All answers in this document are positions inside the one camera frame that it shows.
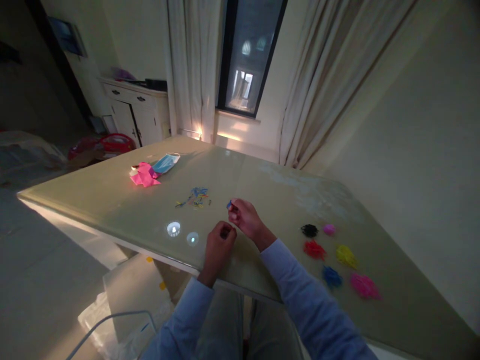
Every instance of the person's left hand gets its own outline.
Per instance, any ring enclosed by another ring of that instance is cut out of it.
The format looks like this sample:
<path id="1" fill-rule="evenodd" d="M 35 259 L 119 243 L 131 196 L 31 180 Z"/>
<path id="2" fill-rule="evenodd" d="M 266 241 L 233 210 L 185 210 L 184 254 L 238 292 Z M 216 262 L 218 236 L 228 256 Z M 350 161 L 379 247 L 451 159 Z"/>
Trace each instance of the person's left hand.
<path id="1" fill-rule="evenodd" d="M 230 259 L 237 238 L 237 230 L 228 222 L 219 221 L 208 234 L 205 249 L 205 264 L 197 280 L 211 288 Z"/>

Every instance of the window frame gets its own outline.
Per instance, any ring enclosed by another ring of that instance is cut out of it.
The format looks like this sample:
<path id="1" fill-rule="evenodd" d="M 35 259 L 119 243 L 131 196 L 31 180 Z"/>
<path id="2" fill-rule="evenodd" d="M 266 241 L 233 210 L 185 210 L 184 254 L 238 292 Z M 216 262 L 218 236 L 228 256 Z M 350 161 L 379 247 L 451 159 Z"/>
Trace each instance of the window frame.
<path id="1" fill-rule="evenodd" d="M 230 62 L 232 59 L 232 51 L 234 45 L 234 35 L 235 35 L 235 25 L 237 23 L 237 9 L 239 5 L 239 0 L 227 0 L 226 12 L 224 19 L 224 28 L 223 28 L 223 45 L 221 48 L 221 63 L 220 63 L 220 74 L 218 82 L 218 96 L 217 96 L 217 106 L 216 109 L 226 113 L 232 113 L 235 115 L 240 115 L 247 118 L 256 119 L 257 112 L 259 111 L 260 101 L 262 100 L 262 95 L 264 93 L 265 83 L 267 82 L 267 76 L 270 70 L 270 64 L 275 52 L 275 46 L 277 45 L 277 39 L 279 37 L 280 28 L 282 26 L 282 21 L 284 19 L 285 9 L 287 8 L 288 0 L 282 0 L 280 12 L 278 14 L 278 20 L 275 26 L 275 32 L 273 33 L 273 39 L 271 41 L 270 52 L 265 65 L 265 71 L 263 72 L 263 77 L 260 83 L 260 90 L 258 93 L 258 98 L 255 104 L 254 113 L 248 111 L 242 111 L 235 108 L 227 107 L 227 91 L 229 87 L 229 75 L 230 75 Z"/>

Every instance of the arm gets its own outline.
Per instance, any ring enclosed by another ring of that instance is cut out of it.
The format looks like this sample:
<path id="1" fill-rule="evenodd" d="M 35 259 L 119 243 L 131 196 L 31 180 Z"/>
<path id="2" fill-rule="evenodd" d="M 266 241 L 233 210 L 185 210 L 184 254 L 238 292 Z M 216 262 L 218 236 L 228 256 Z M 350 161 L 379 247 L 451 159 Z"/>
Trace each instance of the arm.
<path id="1" fill-rule="evenodd" d="M 313 359 L 376 359 L 337 302 L 263 224 L 251 203 L 233 199 L 228 219 L 257 246 Z"/>
<path id="2" fill-rule="evenodd" d="M 220 221 L 208 234 L 205 264 L 197 279 L 188 283 L 171 318 L 153 338 L 142 360 L 191 359 L 200 330 L 214 297 L 212 289 L 220 270 L 230 258 L 237 231 Z"/>

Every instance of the person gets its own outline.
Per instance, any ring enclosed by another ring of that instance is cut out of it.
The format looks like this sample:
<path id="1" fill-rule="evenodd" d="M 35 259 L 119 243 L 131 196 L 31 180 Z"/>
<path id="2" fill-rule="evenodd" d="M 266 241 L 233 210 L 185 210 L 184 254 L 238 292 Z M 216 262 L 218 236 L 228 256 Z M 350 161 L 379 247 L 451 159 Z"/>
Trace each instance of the person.
<path id="1" fill-rule="evenodd" d="M 284 303 L 283 308 L 253 300 L 248 359 L 303 359 L 295 328 L 312 359 L 376 359 L 333 297 L 265 226 L 250 202 L 232 199 L 228 220 L 256 245 Z M 225 221 L 208 234 L 203 269 L 188 283 L 143 360 L 243 359 L 243 296 L 213 289 L 236 238 L 236 228 Z"/>

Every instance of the small colorful pieces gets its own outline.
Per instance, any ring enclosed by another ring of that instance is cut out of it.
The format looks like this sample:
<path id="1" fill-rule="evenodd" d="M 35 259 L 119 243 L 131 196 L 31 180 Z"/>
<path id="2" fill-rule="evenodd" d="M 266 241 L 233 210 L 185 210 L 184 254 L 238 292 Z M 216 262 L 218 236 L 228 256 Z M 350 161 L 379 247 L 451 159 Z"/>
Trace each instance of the small colorful pieces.
<path id="1" fill-rule="evenodd" d="M 357 268 L 357 260 L 353 252 L 345 245 L 340 245 L 336 248 L 336 259 L 343 265 L 349 266 L 353 269 Z"/>
<path id="2" fill-rule="evenodd" d="M 335 226 L 333 224 L 327 224 L 323 227 L 323 232 L 328 236 L 333 236 L 335 234 Z"/>
<path id="3" fill-rule="evenodd" d="M 204 199 L 208 198 L 208 189 L 206 187 L 194 187 L 190 191 L 190 196 L 184 202 L 177 201 L 175 207 L 182 208 L 185 204 L 192 205 L 196 208 L 203 208 L 204 207 Z"/>
<path id="4" fill-rule="evenodd" d="M 330 290 L 333 290 L 334 288 L 339 288 L 344 282 L 344 279 L 339 275 L 339 273 L 332 269 L 330 266 L 324 265 L 322 274 L 323 279 L 325 280 Z"/>
<path id="5" fill-rule="evenodd" d="M 312 224 L 306 224 L 301 227 L 301 232 L 310 239 L 313 239 L 314 237 L 317 236 L 319 233 L 319 230 L 315 225 Z"/>
<path id="6" fill-rule="evenodd" d="M 381 299 L 377 286 L 368 276 L 354 272 L 351 275 L 350 283 L 361 298 Z"/>
<path id="7" fill-rule="evenodd" d="M 322 259 L 323 261 L 325 261 L 325 255 L 327 255 L 327 252 L 324 250 L 324 248 L 318 245 L 315 240 L 305 241 L 305 245 L 303 245 L 303 251 L 312 258 Z"/>

